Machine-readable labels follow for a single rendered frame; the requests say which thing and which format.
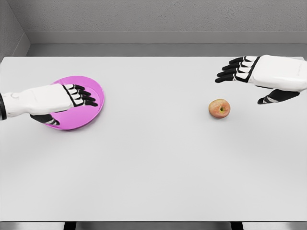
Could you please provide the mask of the red-yellow apple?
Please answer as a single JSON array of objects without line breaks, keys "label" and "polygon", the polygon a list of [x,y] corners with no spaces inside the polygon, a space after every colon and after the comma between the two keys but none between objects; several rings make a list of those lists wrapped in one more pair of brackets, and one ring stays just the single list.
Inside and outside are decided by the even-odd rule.
[{"label": "red-yellow apple", "polygon": [[216,99],[210,102],[208,110],[214,118],[222,119],[230,114],[231,106],[225,99]]}]

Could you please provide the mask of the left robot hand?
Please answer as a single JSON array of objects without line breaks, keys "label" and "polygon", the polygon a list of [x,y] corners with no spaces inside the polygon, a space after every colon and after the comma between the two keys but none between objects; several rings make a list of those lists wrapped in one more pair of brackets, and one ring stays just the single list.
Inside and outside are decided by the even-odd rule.
[{"label": "left robot hand", "polygon": [[80,106],[98,106],[91,93],[76,84],[52,84],[26,92],[29,94],[26,112],[34,120],[52,126],[59,126],[60,122],[51,113],[61,113]]}]

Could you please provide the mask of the pink round plate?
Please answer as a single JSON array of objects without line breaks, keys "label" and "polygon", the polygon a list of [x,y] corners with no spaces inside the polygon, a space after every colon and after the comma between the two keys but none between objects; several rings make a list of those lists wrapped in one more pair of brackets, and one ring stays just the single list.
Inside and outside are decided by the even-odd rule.
[{"label": "pink round plate", "polygon": [[100,113],[104,105],[105,94],[98,82],[85,76],[69,76],[53,82],[53,84],[57,83],[62,85],[76,84],[83,86],[85,91],[89,92],[91,97],[95,98],[95,103],[97,103],[98,106],[79,106],[71,108],[68,111],[52,113],[51,115],[53,118],[59,121],[59,125],[55,126],[48,124],[49,127],[59,130],[77,129],[90,123]]}]

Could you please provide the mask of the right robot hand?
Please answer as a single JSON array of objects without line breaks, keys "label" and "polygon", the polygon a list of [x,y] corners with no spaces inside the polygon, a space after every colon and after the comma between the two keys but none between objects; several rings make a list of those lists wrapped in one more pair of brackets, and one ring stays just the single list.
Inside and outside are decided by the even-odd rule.
[{"label": "right robot hand", "polygon": [[290,100],[307,90],[307,61],[280,56],[243,56],[232,59],[216,83],[239,81],[272,89],[257,104],[272,104]]}]

